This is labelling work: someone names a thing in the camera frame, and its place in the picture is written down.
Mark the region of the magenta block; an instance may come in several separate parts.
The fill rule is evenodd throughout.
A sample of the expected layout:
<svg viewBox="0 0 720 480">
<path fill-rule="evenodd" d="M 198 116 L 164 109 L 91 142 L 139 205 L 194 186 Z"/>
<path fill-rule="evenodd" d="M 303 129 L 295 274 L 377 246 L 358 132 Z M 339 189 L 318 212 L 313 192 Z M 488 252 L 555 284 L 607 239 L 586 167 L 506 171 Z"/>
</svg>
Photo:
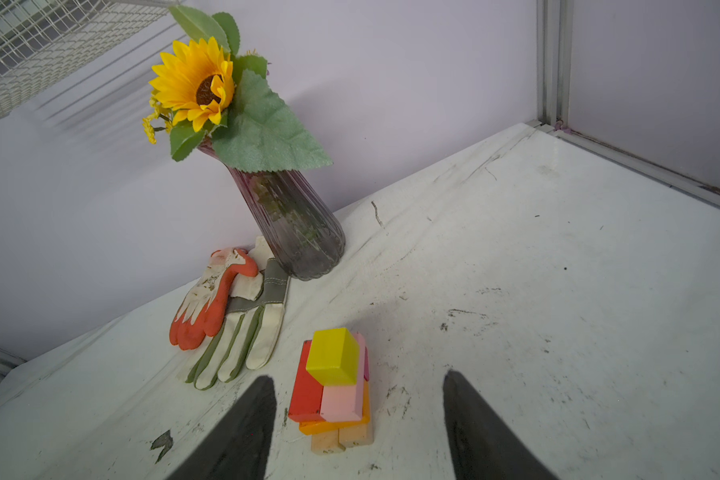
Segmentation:
<svg viewBox="0 0 720 480">
<path fill-rule="evenodd" d="M 364 381 L 370 380 L 370 369 L 369 369 L 369 350 L 367 346 L 364 349 Z"/>
</svg>

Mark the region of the pink block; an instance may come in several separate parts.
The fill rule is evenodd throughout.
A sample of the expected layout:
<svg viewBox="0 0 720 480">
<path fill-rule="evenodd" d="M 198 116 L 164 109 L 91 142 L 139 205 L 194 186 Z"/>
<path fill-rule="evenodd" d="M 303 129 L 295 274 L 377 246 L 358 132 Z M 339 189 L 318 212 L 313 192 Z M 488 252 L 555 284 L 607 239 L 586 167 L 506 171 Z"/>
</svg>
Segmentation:
<svg viewBox="0 0 720 480">
<path fill-rule="evenodd" d="M 327 386 L 323 390 L 321 416 L 327 422 L 359 421 L 362 418 L 364 393 L 364 349 L 365 338 L 354 333 L 361 356 L 358 360 L 356 383 L 347 386 Z"/>
</svg>

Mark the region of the orange supermarket block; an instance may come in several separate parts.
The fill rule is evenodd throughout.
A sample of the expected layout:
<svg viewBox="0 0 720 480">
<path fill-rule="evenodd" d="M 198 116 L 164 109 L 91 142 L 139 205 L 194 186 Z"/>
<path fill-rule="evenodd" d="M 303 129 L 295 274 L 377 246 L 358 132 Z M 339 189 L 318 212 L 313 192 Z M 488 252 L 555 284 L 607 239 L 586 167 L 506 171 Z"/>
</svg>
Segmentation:
<svg viewBox="0 0 720 480">
<path fill-rule="evenodd" d="M 363 393 L 363 406 L 362 406 L 362 418 L 359 421 L 347 421 L 347 422 L 327 422 L 327 421 L 309 421 L 300 422 L 299 430 L 304 435 L 315 435 L 325 433 L 329 431 L 340 430 L 343 428 L 350 428 L 359 426 L 362 424 L 368 424 L 371 421 L 371 409 L 370 409 L 370 385 L 366 381 L 364 383 Z"/>
</svg>

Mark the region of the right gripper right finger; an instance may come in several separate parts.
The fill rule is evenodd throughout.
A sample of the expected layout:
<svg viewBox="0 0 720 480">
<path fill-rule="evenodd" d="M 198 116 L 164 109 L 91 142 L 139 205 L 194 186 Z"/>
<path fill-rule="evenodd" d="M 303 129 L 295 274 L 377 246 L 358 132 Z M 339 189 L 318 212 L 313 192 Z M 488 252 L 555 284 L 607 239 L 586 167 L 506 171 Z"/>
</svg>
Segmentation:
<svg viewBox="0 0 720 480">
<path fill-rule="evenodd" d="M 443 407 L 456 478 L 555 477 L 458 371 L 445 375 Z"/>
</svg>

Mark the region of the small yellow-green cube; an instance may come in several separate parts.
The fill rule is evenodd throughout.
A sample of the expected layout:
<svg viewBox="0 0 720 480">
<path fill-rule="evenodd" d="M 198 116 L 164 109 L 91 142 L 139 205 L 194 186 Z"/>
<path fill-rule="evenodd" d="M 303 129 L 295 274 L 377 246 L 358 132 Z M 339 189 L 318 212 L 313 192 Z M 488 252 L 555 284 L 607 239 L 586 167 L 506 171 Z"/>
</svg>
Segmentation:
<svg viewBox="0 0 720 480">
<path fill-rule="evenodd" d="M 356 383 L 359 345 L 347 328 L 316 331 L 313 335 L 306 371 L 324 387 Z"/>
</svg>

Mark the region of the red block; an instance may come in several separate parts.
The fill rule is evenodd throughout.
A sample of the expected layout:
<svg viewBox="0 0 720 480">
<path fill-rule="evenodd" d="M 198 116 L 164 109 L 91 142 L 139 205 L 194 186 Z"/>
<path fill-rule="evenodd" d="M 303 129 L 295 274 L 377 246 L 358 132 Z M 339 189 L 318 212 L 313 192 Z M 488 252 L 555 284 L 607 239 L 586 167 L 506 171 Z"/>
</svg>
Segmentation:
<svg viewBox="0 0 720 480">
<path fill-rule="evenodd" d="M 299 423 L 323 421 L 321 404 L 324 387 L 306 369 L 311 344 L 311 340 L 306 340 L 302 345 L 288 409 L 288 418 Z"/>
</svg>

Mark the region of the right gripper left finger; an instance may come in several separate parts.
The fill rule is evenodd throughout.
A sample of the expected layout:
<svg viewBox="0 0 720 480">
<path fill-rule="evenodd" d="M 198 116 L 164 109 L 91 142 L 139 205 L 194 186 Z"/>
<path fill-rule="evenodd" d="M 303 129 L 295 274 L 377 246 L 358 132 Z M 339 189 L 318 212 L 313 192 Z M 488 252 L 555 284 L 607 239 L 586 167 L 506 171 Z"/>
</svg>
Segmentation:
<svg viewBox="0 0 720 480">
<path fill-rule="evenodd" d="M 170 477 L 263 480 L 276 411 L 274 381 L 260 376 Z"/>
</svg>

